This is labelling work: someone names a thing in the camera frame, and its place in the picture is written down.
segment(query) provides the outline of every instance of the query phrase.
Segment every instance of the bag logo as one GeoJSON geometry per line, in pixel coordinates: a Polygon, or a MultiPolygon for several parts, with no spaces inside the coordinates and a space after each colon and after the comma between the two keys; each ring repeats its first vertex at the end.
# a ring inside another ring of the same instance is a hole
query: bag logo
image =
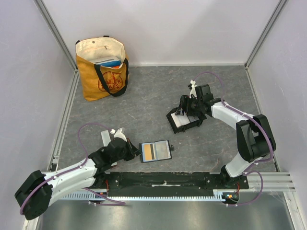
{"type": "MultiPolygon", "coordinates": [[[[120,90],[120,88],[123,86],[123,79],[121,78],[120,73],[114,73],[109,71],[105,72],[103,76],[110,92],[115,93],[118,90],[120,90]]],[[[98,88],[100,89],[100,91],[106,92],[99,79],[98,79],[98,88]]]]}

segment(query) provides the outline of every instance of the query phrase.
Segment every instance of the wall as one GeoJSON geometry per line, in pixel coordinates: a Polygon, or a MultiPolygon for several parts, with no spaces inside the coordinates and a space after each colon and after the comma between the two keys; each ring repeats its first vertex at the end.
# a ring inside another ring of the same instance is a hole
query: wall
{"type": "Polygon", "coordinates": [[[31,0],[0,7],[0,229],[22,228],[14,194],[34,170],[45,170],[73,77],[31,0]]]}
{"type": "Polygon", "coordinates": [[[262,110],[307,213],[307,27],[305,0],[288,1],[250,67],[262,110]]]}
{"type": "Polygon", "coordinates": [[[44,0],[70,52],[110,35],[134,65],[245,63],[278,0],[44,0]]]}

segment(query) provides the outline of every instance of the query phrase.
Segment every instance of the black bag strap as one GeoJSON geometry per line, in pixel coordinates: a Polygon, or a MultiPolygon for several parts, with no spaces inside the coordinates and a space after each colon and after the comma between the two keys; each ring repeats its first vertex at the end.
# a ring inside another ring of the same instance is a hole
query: black bag strap
{"type": "Polygon", "coordinates": [[[103,86],[103,88],[110,94],[112,95],[113,97],[118,97],[118,96],[121,96],[125,93],[126,89],[127,89],[127,85],[128,85],[128,74],[129,74],[129,71],[128,71],[128,67],[129,67],[129,63],[128,63],[128,60],[125,58],[124,60],[124,64],[126,65],[126,80],[125,80],[125,86],[119,90],[118,92],[115,92],[115,93],[111,93],[110,90],[109,90],[109,87],[107,86],[106,84],[106,81],[104,79],[104,76],[100,70],[100,66],[97,65],[97,64],[94,64],[94,67],[95,67],[95,70],[96,70],[96,73],[98,75],[98,78],[100,79],[100,82],[103,86]]]}

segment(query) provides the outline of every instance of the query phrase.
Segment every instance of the yellow tote bag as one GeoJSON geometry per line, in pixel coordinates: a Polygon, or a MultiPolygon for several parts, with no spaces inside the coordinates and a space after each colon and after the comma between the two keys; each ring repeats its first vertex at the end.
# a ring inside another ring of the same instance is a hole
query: yellow tote bag
{"type": "Polygon", "coordinates": [[[76,62],[80,73],[83,96],[88,101],[109,95],[121,96],[128,85],[128,67],[124,45],[114,38],[104,36],[76,43],[76,62]],[[116,56],[118,69],[95,64],[95,60],[116,56]]]}

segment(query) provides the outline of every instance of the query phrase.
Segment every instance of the floor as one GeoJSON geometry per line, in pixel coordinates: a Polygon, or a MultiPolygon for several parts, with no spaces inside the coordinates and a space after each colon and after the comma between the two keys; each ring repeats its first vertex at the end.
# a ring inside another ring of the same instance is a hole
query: floor
{"type": "MultiPolygon", "coordinates": [[[[241,193],[252,200],[254,193],[241,193]]],[[[202,201],[127,201],[95,207],[59,200],[39,218],[36,230],[294,230],[283,193],[263,193],[251,206],[202,201]]]]}
{"type": "MultiPolygon", "coordinates": [[[[141,142],[169,140],[175,147],[172,159],[141,163],[137,157],[119,161],[112,169],[118,172],[219,172],[237,153],[236,132],[214,118],[201,127],[174,134],[166,114],[179,104],[182,94],[189,94],[189,81],[202,71],[217,73],[225,84],[225,100],[232,106],[251,114],[258,114],[250,84],[243,66],[181,66],[131,67],[127,91],[120,97],[106,97],[88,102],[83,98],[79,83],[66,129],[59,169],[77,163],[84,152],[77,140],[79,127],[99,122],[110,128],[125,128],[125,135],[138,147],[141,142]]],[[[211,75],[199,77],[197,84],[208,83],[215,97],[221,95],[217,79],[211,75]]],[[[81,139],[88,152],[103,145],[98,126],[87,126],[81,139]]],[[[259,171],[276,171],[274,163],[255,167],[259,171]]]]}

